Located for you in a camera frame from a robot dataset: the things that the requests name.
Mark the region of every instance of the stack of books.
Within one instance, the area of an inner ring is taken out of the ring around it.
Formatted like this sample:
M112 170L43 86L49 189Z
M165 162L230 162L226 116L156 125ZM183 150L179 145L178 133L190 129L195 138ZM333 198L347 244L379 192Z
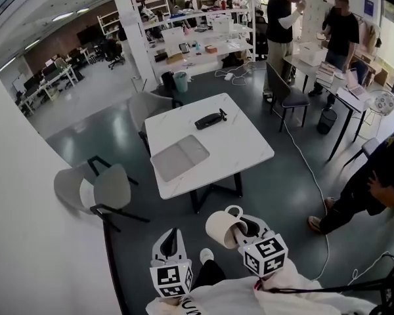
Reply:
M330 88L333 83L334 72L336 72L336 68L333 65L322 62L315 76L316 82L324 87Z

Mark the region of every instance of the mug handle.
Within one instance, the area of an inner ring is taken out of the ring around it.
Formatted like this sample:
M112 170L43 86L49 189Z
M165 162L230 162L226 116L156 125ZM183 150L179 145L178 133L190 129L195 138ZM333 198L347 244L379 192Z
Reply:
M244 214L244 210L239 205L230 205L225 209L226 213L229 213L231 209L237 209L239 211L238 216L236 216L237 219L241 219L242 215Z

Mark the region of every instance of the brown wall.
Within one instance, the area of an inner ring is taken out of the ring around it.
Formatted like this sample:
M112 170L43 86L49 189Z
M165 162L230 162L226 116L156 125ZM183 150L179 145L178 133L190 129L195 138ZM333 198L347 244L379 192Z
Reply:
M110 1L89 10L43 39L25 54L26 62L31 68L31 71L36 73L44 68L45 62L56 54L67 55L71 50L80 47L77 33L89 26L97 24L98 15L105 15L116 10L117 7L115 2Z

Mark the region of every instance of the beige pants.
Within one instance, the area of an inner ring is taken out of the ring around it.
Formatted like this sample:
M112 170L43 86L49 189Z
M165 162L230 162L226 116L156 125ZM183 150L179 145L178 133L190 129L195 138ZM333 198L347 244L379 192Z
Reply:
M292 54L292 50L294 48L293 42L290 43L277 43L272 42L269 39L267 40L269 44L269 54L267 55L267 63L269 63L279 75L282 76L285 82L288 81L290 76L290 64L285 64L286 62L283 60L284 57L289 56ZM264 77L264 93L269 93L270 95L272 92L269 88L269 80L267 78L267 72L265 73Z

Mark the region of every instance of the white pillar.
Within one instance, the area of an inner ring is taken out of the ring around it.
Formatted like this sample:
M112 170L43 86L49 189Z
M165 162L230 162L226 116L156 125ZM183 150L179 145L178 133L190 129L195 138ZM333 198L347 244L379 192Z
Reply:
M0 314L121 314L102 223L55 196L68 167L0 81Z
M145 90L153 91L158 86L158 83L156 82L152 65L150 64L146 47L144 46L144 39L140 33L139 25L137 23L131 24L128 22L135 14L133 4L131 0L115 0L115 2L137 69L139 69L143 82L147 79Z

